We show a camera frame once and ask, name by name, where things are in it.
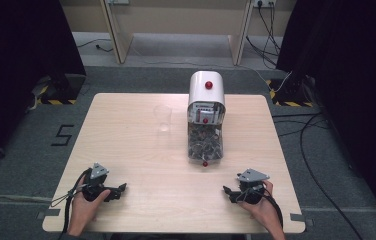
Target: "gray carpet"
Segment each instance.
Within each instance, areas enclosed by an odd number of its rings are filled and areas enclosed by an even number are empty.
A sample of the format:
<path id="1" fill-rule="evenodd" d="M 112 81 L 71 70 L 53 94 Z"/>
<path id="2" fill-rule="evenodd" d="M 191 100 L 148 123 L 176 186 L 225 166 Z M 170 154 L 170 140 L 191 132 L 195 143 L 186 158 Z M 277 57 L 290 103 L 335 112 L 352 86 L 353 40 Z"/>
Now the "gray carpet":
<path id="1" fill-rule="evenodd" d="M 197 69 L 86 67 L 87 79 L 75 105 L 38 105 L 21 121 L 5 146 L 0 159 L 0 239 L 56 239 L 58 234 L 42 229 L 38 214 L 48 209 L 67 159 L 78 136 L 90 103 L 100 92 L 188 93 L 191 75 Z M 262 94 L 267 97 L 279 135 L 300 130 L 310 116 L 276 117 L 285 114 L 316 113 L 320 108 L 281 107 L 272 104 L 267 86 L 250 70 L 216 70 L 223 79 L 225 93 Z M 265 79 L 281 78 L 275 71 L 261 71 Z M 376 200 L 366 182 L 359 178 L 345 160 L 340 144 L 324 116 L 303 135 L 307 163 L 321 186 L 343 210 L 364 239 L 376 239 Z M 56 138 L 72 135 L 67 146 Z M 288 235 L 288 239 L 357 239 L 352 228 L 313 181 L 300 150 L 300 133 L 280 137 L 307 230 Z M 14 199 L 1 197 L 13 195 Z M 86 233 L 88 239 L 103 239 L 99 233 Z M 226 239 L 225 235 L 192 235 L 192 239 Z M 253 239 L 270 239 L 253 235 Z"/>

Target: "hand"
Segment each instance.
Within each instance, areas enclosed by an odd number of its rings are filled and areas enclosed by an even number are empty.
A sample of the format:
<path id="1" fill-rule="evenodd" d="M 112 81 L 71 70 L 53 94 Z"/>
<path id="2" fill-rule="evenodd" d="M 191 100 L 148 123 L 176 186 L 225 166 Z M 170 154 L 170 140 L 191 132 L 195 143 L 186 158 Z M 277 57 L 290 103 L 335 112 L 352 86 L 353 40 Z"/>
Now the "hand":
<path id="1" fill-rule="evenodd" d="M 273 184 L 267 180 L 263 180 L 266 187 L 265 195 L 272 195 Z M 275 240 L 285 240 L 285 234 L 279 222 L 278 214 L 273 205 L 265 198 L 262 198 L 257 204 L 249 204 L 247 202 L 239 202 L 245 210 L 249 211 L 251 218 L 256 219 L 262 224 L 272 235 Z"/>
<path id="2" fill-rule="evenodd" d="M 79 181 L 78 186 L 82 185 L 85 176 Z M 82 192 L 77 192 L 72 202 L 72 216 L 70 218 L 67 234 L 71 236 L 80 236 L 89 222 L 95 221 L 95 214 L 100 204 L 110 194 L 110 190 L 104 190 L 92 202 L 85 199 Z"/>

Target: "wooden table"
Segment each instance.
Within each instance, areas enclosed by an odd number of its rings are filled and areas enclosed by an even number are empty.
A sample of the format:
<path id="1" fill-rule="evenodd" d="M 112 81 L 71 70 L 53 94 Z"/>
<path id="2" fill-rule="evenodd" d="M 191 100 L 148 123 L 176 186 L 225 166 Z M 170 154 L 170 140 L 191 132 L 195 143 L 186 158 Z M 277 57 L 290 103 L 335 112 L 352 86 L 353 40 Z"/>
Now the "wooden table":
<path id="1" fill-rule="evenodd" d="M 222 186 L 238 189 L 237 173 L 247 168 L 270 175 L 286 233 L 300 233 L 303 222 L 266 99 L 225 95 L 224 158 L 203 167 L 188 158 L 187 94 L 101 93 L 95 96 L 70 155 L 54 199 L 65 195 L 94 162 L 110 173 L 109 187 L 127 183 L 120 200 L 103 203 L 87 231 L 126 233 L 262 233 L 249 213 L 230 203 Z M 160 132 L 153 108 L 173 109 L 171 129 Z M 46 231 L 61 231 L 59 216 L 45 218 Z"/>

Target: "wall socket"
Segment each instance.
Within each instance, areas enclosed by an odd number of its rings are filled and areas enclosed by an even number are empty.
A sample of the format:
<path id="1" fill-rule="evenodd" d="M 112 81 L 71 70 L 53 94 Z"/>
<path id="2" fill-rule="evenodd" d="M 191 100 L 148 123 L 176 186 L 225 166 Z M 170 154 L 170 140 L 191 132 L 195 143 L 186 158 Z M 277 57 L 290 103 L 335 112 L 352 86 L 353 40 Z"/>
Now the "wall socket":
<path id="1" fill-rule="evenodd" d="M 272 6 L 271 3 L 273 3 L 273 6 L 275 7 L 275 3 L 276 3 L 276 0 L 253 0 L 253 7 L 258 8 L 259 1 L 262 2 L 262 8 L 270 8 Z"/>

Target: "red button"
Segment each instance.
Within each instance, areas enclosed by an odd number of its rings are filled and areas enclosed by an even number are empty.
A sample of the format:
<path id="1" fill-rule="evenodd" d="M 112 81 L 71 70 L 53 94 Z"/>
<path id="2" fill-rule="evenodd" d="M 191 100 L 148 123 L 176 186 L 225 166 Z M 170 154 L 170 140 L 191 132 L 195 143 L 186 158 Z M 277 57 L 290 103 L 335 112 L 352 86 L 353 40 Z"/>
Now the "red button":
<path id="1" fill-rule="evenodd" d="M 210 81 L 207 81 L 205 85 L 207 89 L 211 89 L 213 87 L 213 83 Z"/>

